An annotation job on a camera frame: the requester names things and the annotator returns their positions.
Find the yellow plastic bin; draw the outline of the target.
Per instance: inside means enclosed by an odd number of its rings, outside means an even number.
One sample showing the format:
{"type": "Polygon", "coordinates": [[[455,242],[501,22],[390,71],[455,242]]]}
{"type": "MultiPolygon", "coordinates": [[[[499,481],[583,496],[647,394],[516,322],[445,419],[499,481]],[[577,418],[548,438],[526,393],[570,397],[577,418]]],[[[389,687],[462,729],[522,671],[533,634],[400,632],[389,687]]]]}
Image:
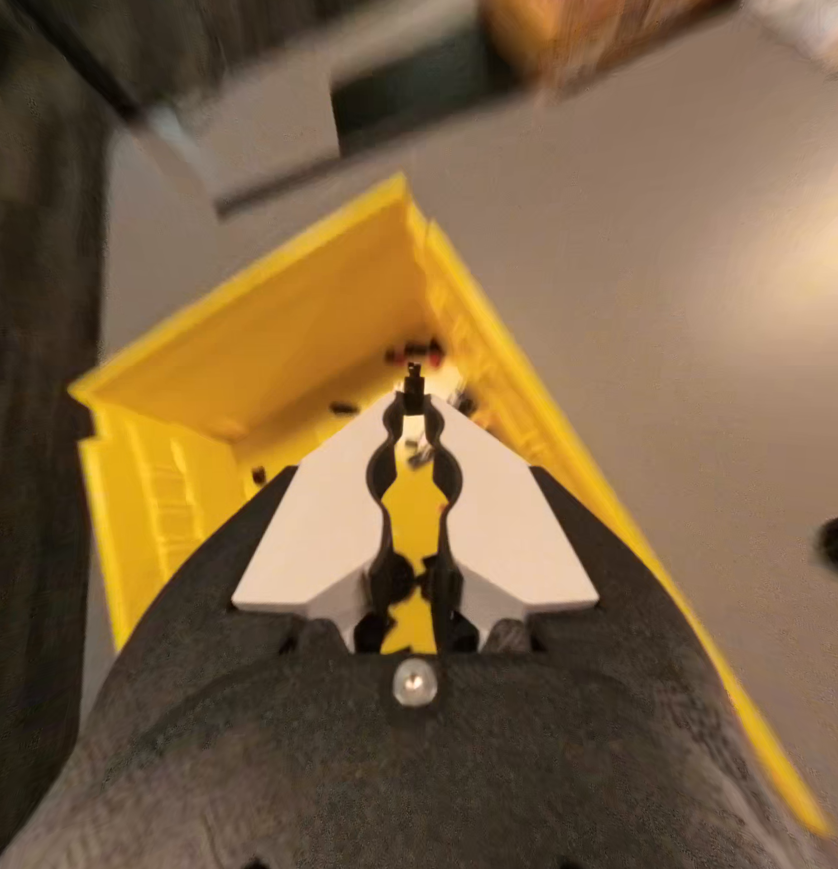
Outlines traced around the yellow plastic bin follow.
{"type": "Polygon", "coordinates": [[[438,223],[395,176],[231,277],[69,389],[117,650],[189,556],[261,487],[335,437],[336,400],[394,391],[407,359],[460,383],[479,425],[551,472],[683,606],[761,764],[807,828],[816,798],[438,223]]]}

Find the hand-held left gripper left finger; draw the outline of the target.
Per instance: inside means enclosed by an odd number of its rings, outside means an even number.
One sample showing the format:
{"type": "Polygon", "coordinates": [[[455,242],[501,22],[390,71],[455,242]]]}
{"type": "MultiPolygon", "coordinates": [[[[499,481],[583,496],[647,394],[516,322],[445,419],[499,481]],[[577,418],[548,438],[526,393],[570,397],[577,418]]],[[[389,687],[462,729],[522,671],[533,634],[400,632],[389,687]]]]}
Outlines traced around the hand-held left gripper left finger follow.
{"type": "Polygon", "coordinates": [[[386,445],[384,394],[300,460],[231,597],[241,612],[335,624],[348,650],[371,608],[368,572],[383,546],[384,510],[368,482],[386,445]]]}

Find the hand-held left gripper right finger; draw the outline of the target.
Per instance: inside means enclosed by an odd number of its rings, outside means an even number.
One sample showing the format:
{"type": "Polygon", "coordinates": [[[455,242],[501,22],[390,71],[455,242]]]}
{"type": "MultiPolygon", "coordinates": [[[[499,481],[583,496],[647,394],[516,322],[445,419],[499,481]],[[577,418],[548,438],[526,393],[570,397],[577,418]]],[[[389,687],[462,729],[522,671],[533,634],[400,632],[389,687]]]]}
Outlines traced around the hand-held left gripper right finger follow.
{"type": "Polygon", "coordinates": [[[482,641],[500,621],[595,607],[599,592],[528,461],[436,396],[425,431],[446,496],[428,590],[437,651],[454,649],[453,614],[482,641]]]}

